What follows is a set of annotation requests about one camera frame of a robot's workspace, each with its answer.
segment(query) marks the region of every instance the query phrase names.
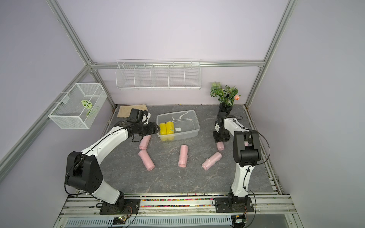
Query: clear plastic container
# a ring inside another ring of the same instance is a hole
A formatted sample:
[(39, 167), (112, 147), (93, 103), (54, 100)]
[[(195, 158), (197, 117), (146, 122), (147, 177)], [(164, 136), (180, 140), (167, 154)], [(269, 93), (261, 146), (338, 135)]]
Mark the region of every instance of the clear plastic container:
[(157, 133), (161, 141), (164, 142), (195, 137), (200, 131), (194, 110), (161, 114), (156, 118), (158, 126), (160, 123), (167, 123), (168, 121), (174, 123), (174, 134), (161, 135), (160, 132)]

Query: table surface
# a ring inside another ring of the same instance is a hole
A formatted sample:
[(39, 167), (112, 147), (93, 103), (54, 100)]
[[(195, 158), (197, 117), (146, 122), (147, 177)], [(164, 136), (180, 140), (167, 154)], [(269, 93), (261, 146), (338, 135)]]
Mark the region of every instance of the table surface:
[[(214, 122), (218, 113), (218, 105), (148, 105), (151, 113), (150, 121), (156, 116), (169, 112), (194, 110), (198, 117), (200, 131), (197, 137), (162, 142), (157, 134), (152, 135), (147, 152), (155, 164), (155, 168), (147, 171), (138, 156), (139, 143), (128, 138), (120, 143), (101, 163), (100, 168), (104, 180), (124, 193), (222, 193), (229, 192), (233, 183), (236, 163), (234, 162), (233, 137), (225, 142), (221, 151), (222, 158), (208, 171), (202, 163), (216, 153), (214, 142)], [(110, 127), (121, 120), (114, 115)], [(231, 115), (240, 115), (241, 124), (249, 127), (249, 121), (242, 105), (235, 105)], [(188, 146), (186, 168), (178, 166), (180, 146)], [(268, 174), (264, 165), (256, 166), (252, 172), (249, 190), (256, 192), (272, 192)]]

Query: white mesh basket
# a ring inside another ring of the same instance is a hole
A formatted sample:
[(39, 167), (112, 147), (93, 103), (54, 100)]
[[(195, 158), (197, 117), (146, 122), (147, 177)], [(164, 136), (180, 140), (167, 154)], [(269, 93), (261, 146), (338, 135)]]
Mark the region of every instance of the white mesh basket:
[(76, 83), (48, 117), (61, 129), (90, 129), (107, 95), (97, 83)]
[(200, 89), (200, 62), (165, 64), (119, 63), (115, 72), (116, 87), (126, 89)]

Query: black vase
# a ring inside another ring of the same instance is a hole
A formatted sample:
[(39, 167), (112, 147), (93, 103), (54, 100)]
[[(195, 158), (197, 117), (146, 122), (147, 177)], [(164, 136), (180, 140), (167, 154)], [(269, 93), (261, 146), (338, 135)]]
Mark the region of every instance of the black vase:
[(227, 114), (227, 116), (230, 114), (232, 109), (233, 109), (233, 106), (226, 106), (224, 103), (219, 104), (219, 111), (225, 112)]

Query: pink roll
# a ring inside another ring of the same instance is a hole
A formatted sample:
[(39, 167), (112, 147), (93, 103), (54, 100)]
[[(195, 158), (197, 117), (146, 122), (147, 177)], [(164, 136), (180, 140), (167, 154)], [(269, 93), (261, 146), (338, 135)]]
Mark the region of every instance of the pink roll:
[(188, 146), (181, 145), (180, 147), (180, 157), (179, 157), (179, 167), (185, 168), (188, 161)]
[(217, 148), (218, 148), (219, 151), (224, 150), (224, 144), (223, 144), (223, 142), (217, 142)]
[(145, 167), (148, 171), (153, 170), (153, 168), (155, 167), (155, 164), (153, 163), (150, 156), (148, 155), (147, 150), (141, 150), (138, 153), (138, 156), (140, 156), (140, 158), (143, 161), (143, 164), (145, 165)]
[(148, 146), (148, 142), (150, 141), (152, 135), (146, 135), (143, 136), (143, 139), (141, 140), (141, 142), (139, 143), (139, 148), (141, 150), (145, 150), (147, 149)]
[(219, 152), (216, 152), (213, 154), (212, 157), (208, 158), (201, 166), (205, 171), (210, 169), (217, 161), (219, 161), (222, 158), (222, 154)]

